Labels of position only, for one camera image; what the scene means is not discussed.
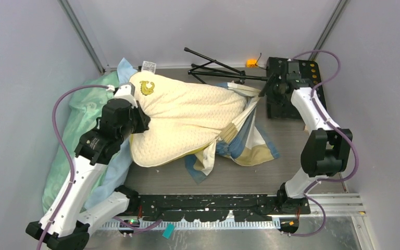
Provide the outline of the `blue beige checkered pillow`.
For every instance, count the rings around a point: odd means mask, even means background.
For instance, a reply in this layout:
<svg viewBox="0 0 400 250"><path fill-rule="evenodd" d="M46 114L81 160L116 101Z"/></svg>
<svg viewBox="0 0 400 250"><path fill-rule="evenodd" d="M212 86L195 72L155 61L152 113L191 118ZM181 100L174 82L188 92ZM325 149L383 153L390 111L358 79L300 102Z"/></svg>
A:
<svg viewBox="0 0 400 250"><path fill-rule="evenodd" d="M213 142L183 157L185 168L197 184L203 182L212 172L217 155L245 167L280 157L273 141L256 122L261 90L231 82L219 83L217 86L244 97L245 107Z"/></svg>

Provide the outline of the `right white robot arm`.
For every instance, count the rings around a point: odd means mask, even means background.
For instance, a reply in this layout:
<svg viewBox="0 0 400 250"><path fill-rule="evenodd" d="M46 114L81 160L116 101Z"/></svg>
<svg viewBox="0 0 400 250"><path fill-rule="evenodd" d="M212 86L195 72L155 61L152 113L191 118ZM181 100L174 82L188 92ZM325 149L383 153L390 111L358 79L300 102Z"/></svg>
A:
<svg viewBox="0 0 400 250"><path fill-rule="evenodd" d="M298 60L281 60L261 92L278 106L294 106L309 134L300 156L301 167L277 191L276 210L284 214L298 211L309 191L346 169L353 138L349 129L332 121L312 80L301 74L301 65Z"/></svg>

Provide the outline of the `white quilted pillow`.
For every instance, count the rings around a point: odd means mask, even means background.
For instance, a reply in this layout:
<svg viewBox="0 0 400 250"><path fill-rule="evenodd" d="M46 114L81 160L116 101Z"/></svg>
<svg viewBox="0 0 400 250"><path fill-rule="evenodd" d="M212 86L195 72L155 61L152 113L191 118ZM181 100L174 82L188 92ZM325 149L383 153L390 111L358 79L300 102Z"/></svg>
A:
<svg viewBox="0 0 400 250"><path fill-rule="evenodd" d="M141 167L161 166L202 151L214 154L219 134L246 106L246 98L233 90L149 71L137 72L129 81L151 119L147 131L130 138L132 159Z"/></svg>

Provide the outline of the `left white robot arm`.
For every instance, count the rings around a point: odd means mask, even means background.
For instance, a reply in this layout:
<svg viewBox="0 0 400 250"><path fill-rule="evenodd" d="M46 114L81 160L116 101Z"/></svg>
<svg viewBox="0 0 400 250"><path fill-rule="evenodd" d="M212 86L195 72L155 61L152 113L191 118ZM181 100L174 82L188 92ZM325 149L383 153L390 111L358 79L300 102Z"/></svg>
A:
<svg viewBox="0 0 400 250"><path fill-rule="evenodd" d="M49 249L84 249L90 236L112 217L122 212L134 215L139 208L137 192L120 186L88 211L81 209L121 144L131 134L148 130L150 120L138 101L109 100L96 126L81 135L67 180L52 206L41 220L27 225L26 233Z"/></svg>

